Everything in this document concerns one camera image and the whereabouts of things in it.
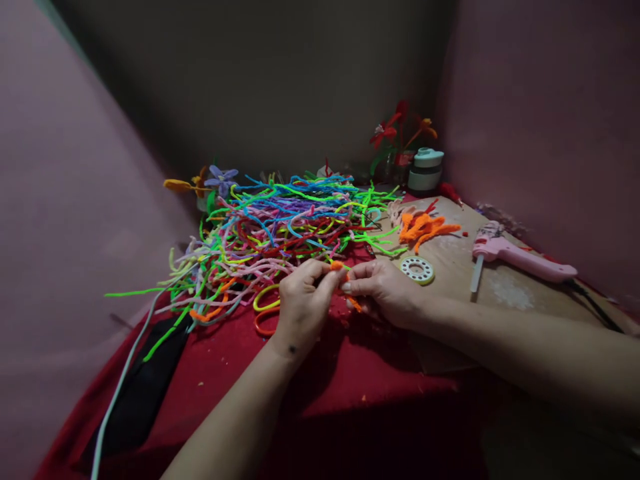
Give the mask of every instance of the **black cable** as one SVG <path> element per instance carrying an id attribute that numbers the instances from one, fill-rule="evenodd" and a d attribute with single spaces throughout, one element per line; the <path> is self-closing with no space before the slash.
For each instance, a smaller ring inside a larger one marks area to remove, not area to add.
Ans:
<path id="1" fill-rule="evenodd" d="M 624 331 L 622 330 L 622 328 L 618 327 L 618 325 L 616 325 L 613 320 L 611 320 L 611 317 L 608 316 L 604 310 L 602 310 L 602 308 L 600 308 L 600 305 L 598 305 L 589 295 L 589 292 L 586 291 L 584 288 L 582 288 L 580 285 L 578 285 L 578 283 L 574 280 L 567 280 L 565 282 L 570 288 L 571 290 L 573 290 L 574 292 L 576 292 L 578 295 L 582 295 L 584 298 L 586 298 L 586 300 L 591 304 L 591 306 L 593 307 L 593 309 L 596 311 L 596 313 L 600 316 L 600 322 L 602 322 L 602 324 L 608 328 L 609 330 L 613 330 L 616 331 L 618 333 L 624 333 Z"/>

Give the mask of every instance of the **orange pipe cleaner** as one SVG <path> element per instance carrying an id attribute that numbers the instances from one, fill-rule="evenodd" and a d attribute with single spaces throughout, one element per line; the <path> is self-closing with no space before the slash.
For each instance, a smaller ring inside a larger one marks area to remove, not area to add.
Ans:
<path id="1" fill-rule="evenodd" d="M 229 292 L 227 290 L 229 290 L 229 287 L 232 286 L 234 283 L 235 283 L 235 278 L 232 278 L 226 284 L 224 284 L 224 286 L 220 289 L 220 292 L 225 293 L 225 296 L 222 298 L 223 302 L 226 302 L 229 300 Z M 196 320 L 200 320 L 201 322 L 208 322 L 220 312 L 222 312 L 222 305 L 216 308 L 216 310 L 206 314 L 206 316 L 200 315 L 198 312 L 196 312 L 196 310 L 191 310 L 189 314 L 191 318 L 195 318 Z"/>
<path id="2" fill-rule="evenodd" d="M 331 270 L 333 270 L 333 271 L 338 271 L 338 270 L 340 270 L 340 269 L 342 269 L 344 267 L 345 267 L 345 264 L 342 263 L 341 261 L 336 260 L 334 262 L 331 262 Z M 349 280 L 349 274 L 347 274 L 344 282 L 346 282 L 348 280 Z M 353 308 L 355 308 L 355 310 L 358 313 L 362 312 L 362 306 L 360 306 L 360 304 L 358 303 L 358 300 L 353 298 L 351 295 L 346 295 L 346 294 L 345 294 L 345 298 L 351 302 L 351 304 L 353 305 Z"/>
<path id="3" fill-rule="evenodd" d="M 446 218 L 437 217 L 432 219 L 427 212 L 420 215 L 406 213 L 402 215 L 402 231 L 400 232 L 400 243 L 415 242 L 415 253 L 419 253 L 420 245 L 438 235 L 453 233 L 460 228 L 460 225 L 445 225 Z"/>

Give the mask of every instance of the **glue gun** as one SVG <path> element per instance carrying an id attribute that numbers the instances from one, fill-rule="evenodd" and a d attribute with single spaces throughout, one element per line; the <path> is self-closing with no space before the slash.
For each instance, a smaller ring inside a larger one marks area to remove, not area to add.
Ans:
<path id="1" fill-rule="evenodd" d="M 471 279 L 472 293 L 478 291 L 484 260 L 494 261 L 500 258 L 542 280 L 554 283 L 562 283 L 578 275 L 578 270 L 570 265 L 560 265 L 522 250 L 504 238 L 503 232 L 504 227 L 496 221 L 490 221 L 478 230 L 471 251 L 476 258 Z"/>

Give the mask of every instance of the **hand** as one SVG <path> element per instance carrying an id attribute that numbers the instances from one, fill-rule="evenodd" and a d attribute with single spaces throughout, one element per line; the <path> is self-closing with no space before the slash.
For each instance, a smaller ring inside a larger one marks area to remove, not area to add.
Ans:
<path id="1" fill-rule="evenodd" d="M 424 291 L 389 260 L 360 263 L 349 272 L 342 291 L 358 297 L 362 311 L 408 329 L 424 317 Z"/>
<path id="2" fill-rule="evenodd" d="M 328 263 L 310 259 L 280 282 L 280 320 L 269 342 L 280 355 L 302 360 L 311 351 L 327 319 L 331 296 L 346 274 L 345 269 L 331 271 Z"/>

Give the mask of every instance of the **white cable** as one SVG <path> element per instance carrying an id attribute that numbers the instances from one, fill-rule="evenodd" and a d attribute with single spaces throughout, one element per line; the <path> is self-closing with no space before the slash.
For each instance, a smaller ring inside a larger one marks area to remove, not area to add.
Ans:
<path id="1" fill-rule="evenodd" d="M 120 395 L 120 389 L 122 388 L 122 384 L 125 380 L 125 376 L 127 374 L 127 371 L 129 370 L 129 366 L 131 364 L 133 354 L 138 348 L 138 343 L 140 343 L 140 339 L 142 338 L 145 331 L 147 330 L 147 327 L 149 326 L 149 322 L 151 320 L 151 317 L 153 316 L 153 311 L 155 310 L 155 303 L 158 301 L 158 298 L 160 298 L 160 296 L 164 292 L 169 290 L 169 288 L 171 288 L 173 284 L 175 284 L 179 280 L 182 280 L 182 278 L 184 278 L 184 276 L 186 276 L 186 274 L 188 274 L 189 272 L 191 272 L 191 270 L 187 270 L 178 278 L 174 279 L 170 284 L 168 284 L 164 288 L 164 290 L 160 291 L 153 299 L 151 307 L 149 308 L 149 314 L 147 315 L 147 319 L 145 320 L 145 324 L 142 326 L 142 330 L 140 330 L 140 333 L 138 334 L 138 338 L 136 338 L 135 342 L 133 342 L 133 346 L 129 351 L 129 356 L 127 357 L 127 361 L 125 362 L 125 366 L 122 368 L 122 374 L 120 374 L 120 380 L 118 380 L 118 385 L 116 386 L 115 391 L 113 392 L 113 396 L 111 398 L 111 403 L 109 404 L 109 408 L 107 408 L 105 417 L 102 419 L 102 423 L 100 424 L 100 430 L 98 430 L 98 436 L 95 440 L 95 449 L 93 450 L 93 466 L 91 467 L 91 480 L 98 479 L 98 471 L 100 470 L 100 460 L 102 457 L 102 444 L 104 443 L 104 440 L 105 440 L 105 430 L 107 429 L 109 417 L 111 416 L 111 411 L 113 410 L 113 406 L 115 405 L 116 400 L 118 400 L 118 395 Z"/>

